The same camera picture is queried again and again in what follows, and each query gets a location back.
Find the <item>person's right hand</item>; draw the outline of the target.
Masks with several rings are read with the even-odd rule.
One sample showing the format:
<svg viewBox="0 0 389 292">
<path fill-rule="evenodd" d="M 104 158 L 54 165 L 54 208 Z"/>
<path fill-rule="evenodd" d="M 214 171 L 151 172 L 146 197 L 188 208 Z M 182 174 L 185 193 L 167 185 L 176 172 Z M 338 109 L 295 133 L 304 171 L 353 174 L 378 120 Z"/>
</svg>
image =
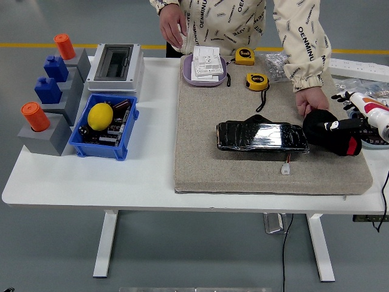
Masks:
<svg viewBox="0 0 389 292">
<path fill-rule="evenodd" d="M 183 36 L 187 36 L 185 16 L 177 4 L 166 5 L 159 14 L 160 31 L 163 38 L 172 46 L 181 48 Z"/>
</svg>

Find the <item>person's left hand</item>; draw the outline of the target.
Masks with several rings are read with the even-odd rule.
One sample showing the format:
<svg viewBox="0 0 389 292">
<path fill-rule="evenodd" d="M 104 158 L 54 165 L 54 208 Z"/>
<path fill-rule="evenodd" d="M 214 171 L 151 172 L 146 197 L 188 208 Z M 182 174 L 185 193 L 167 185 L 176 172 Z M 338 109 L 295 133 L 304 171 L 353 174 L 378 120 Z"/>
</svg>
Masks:
<svg viewBox="0 0 389 292">
<path fill-rule="evenodd" d="M 328 98 L 321 87 L 306 88 L 296 92 L 295 104 L 299 115 L 303 117 L 313 110 L 329 110 Z"/>
</svg>

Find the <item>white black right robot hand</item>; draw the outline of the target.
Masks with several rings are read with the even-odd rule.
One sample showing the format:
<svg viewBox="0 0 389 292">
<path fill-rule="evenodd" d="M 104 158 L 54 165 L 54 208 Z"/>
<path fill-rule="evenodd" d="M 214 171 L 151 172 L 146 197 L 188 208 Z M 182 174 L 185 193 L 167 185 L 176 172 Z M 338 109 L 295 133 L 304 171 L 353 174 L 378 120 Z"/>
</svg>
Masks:
<svg viewBox="0 0 389 292">
<path fill-rule="evenodd" d="M 337 94 L 331 98 L 338 102 L 348 101 L 343 109 L 355 107 L 362 113 L 363 118 L 320 122 L 317 124 L 318 127 L 326 131 L 355 130 L 368 124 L 377 128 L 379 136 L 383 140 L 388 140 L 388 108 L 384 104 L 360 92 L 349 93 L 345 91 L 343 95 Z"/>
</svg>

